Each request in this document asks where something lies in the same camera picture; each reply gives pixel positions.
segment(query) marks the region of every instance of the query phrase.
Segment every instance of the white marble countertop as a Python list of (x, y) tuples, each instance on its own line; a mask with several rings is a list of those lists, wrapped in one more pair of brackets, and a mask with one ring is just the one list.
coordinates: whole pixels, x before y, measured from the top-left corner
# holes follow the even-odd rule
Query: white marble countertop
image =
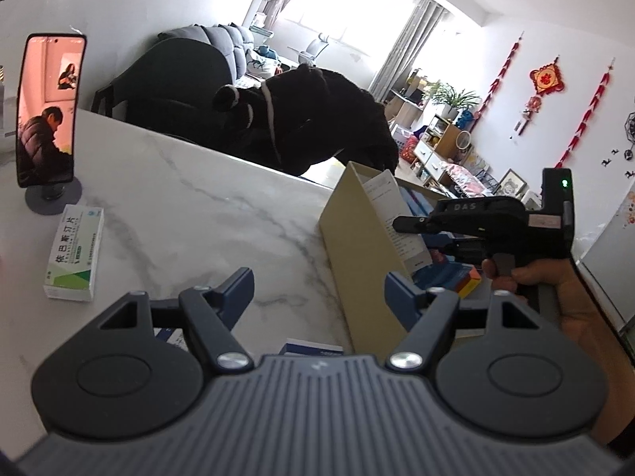
[(106, 210), (92, 303), (44, 295), (59, 217), (28, 210), (13, 154), (0, 154), (0, 450), (8, 456), (44, 431), (31, 402), (35, 368), (131, 290), (173, 297), (250, 267), (255, 299), (234, 328), (249, 352), (277, 353), (287, 338), (349, 349), (318, 230), (329, 189), (86, 111), (77, 114), (75, 152), (80, 203)]

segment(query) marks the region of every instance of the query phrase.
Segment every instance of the printed label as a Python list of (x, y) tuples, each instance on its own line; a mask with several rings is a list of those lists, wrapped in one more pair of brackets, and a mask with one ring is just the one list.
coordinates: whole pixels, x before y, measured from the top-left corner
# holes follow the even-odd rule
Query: printed label
[(560, 229), (562, 219), (559, 216), (550, 214), (530, 214), (529, 227), (539, 227), (541, 229)]

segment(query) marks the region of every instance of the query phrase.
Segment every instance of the white chair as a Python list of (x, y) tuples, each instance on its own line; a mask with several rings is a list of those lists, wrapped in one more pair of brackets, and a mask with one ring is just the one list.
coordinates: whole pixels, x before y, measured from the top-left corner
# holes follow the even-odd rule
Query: white chair
[(316, 59), (328, 46), (328, 35), (320, 33), (317, 39), (311, 41), (311, 44), (307, 46), (306, 50), (297, 50), (293, 47), (288, 47), (298, 54), (298, 62), (300, 64), (306, 64), (309, 66), (316, 65)]

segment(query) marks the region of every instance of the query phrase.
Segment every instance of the phone stand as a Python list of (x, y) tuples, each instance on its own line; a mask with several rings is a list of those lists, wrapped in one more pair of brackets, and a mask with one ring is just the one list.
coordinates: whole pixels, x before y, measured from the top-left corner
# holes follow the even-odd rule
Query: phone stand
[(33, 213), (51, 216), (61, 214), (68, 203), (78, 203), (81, 191), (81, 182), (75, 177), (66, 184), (30, 186), (24, 199)]

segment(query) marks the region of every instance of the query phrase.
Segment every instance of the paper document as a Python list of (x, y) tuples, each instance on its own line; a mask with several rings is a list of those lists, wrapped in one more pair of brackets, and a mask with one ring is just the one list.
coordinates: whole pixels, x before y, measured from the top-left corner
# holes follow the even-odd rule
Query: paper document
[(431, 265), (433, 260), (420, 235), (399, 234), (393, 229), (393, 220), (396, 217), (412, 216), (412, 213), (401, 197), (397, 181), (390, 170), (370, 179), (363, 188), (408, 271), (412, 274)]

